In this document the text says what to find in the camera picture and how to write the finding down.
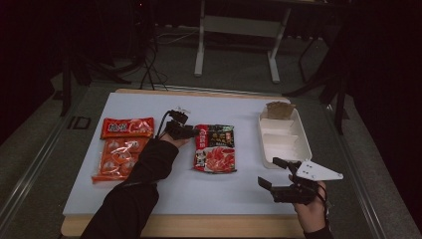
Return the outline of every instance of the white tabletop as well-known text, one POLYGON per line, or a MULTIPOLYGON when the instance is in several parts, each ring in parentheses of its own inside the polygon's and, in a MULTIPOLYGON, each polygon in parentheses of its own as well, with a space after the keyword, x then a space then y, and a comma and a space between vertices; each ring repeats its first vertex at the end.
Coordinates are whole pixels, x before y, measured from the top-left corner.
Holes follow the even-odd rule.
POLYGON ((69 196, 64 215, 96 213, 107 193, 117 184, 93 184, 91 180, 104 146, 104 142, 100 140, 104 118, 153 117, 157 131, 164 114, 177 107, 191 111, 187 124, 229 124, 235 127, 238 171, 231 174, 207 174, 193 170, 195 145, 192 139, 180 149, 170 176, 158 182, 160 198, 152 214, 296 214, 291 204, 275 203, 270 192, 257 182, 258 176, 261 176, 276 185, 291 184, 288 170, 264 167, 259 141, 259 114, 266 103, 279 100, 111 93, 69 196))

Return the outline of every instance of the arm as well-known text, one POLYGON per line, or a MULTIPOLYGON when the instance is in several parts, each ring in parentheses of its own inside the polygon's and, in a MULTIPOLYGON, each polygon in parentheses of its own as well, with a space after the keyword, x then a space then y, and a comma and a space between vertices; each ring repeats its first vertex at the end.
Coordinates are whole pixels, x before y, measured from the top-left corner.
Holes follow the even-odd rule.
POLYGON ((178 147, 187 141, 167 134, 150 139, 130 176, 106 196, 81 238, 139 238, 158 201, 156 181, 170 174, 178 147))
MULTIPOLYGON (((322 198, 326 198, 325 184, 319 182, 318 193, 322 198)), ((307 239, 332 239, 329 230, 328 220, 326 219, 325 203, 319 198, 308 205, 294 203, 298 219, 304 229, 307 239)))

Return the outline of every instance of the white plastic tray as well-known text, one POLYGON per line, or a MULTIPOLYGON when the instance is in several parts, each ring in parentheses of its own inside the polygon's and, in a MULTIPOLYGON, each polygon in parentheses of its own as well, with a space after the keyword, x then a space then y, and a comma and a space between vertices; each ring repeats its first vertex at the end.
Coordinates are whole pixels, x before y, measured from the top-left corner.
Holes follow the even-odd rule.
POLYGON ((259 117, 263 162, 267 168, 279 168, 273 157, 286 161, 305 161, 313 157, 307 135, 296 109, 290 119, 268 119, 267 108, 259 117))

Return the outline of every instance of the dark background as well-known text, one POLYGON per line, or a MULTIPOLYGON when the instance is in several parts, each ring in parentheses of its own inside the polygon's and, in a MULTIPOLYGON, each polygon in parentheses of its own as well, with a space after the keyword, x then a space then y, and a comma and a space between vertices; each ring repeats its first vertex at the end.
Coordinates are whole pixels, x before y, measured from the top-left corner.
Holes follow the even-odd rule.
MULTIPOLYGON (((106 1, 96 3, 110 4, 106 1)), ((121 53, 130 57, 133 43, 125 40, 130 27, 124 26, 133 16, 124 12, 127 2, 122 3, 126 5, 99 10, 95 1, 86 1, 83 5, 77 1, 1 1, 0 143, 54 93, 50 79, 62 70, 60 34, 63 32, 71 32, 75 38, 65 36, 78 43, 78 48, 96 61, 109 63, 112 56, 121 53), (122 12, 110 12, 109 9, 122 12), (110 15, 121 21, 107 21, 106 16, 110 15), (110 29, 115 28, 112 24, 126 30, 113 31, 110 29)), ((159 25, 198 26, 199 1, 160 0, 153 3, 155 22, 159 25)), ((354 97, 363 121, 421 230, 422 193, 418 190, 422 181, 421 3, 407 0, 356 4, 364 10, 345 19, 344 29, 337 38, 351 71, 347 92, 354 97)), ((257 17, 260 12, 268 18, 280 17, 280 9, 270 12, 248 12, 242 10, 243 6, 237 9, 240 15, 257 17)), ((295 14, 306 16, 301 12, 295 14)))

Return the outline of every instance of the human hand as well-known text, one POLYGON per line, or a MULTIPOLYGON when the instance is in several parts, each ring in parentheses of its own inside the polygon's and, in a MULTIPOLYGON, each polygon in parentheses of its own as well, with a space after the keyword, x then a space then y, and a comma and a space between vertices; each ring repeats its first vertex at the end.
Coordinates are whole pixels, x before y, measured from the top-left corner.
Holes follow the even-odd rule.
POLYGON ((189 141, 189 138, 173 139, 168 133, 164 133, 159 138, 160 140, 168 141, 176 147, 181 147, 189 141))
MULTIPOLYGON (((318 182, 318 193, 325 198, 325 183, 318 182)), ((306 233, 316 232, 325 227, 325 205, 319 197, 308 205, 293 203, 295 211, 298 213, 298 219, 306 233)))

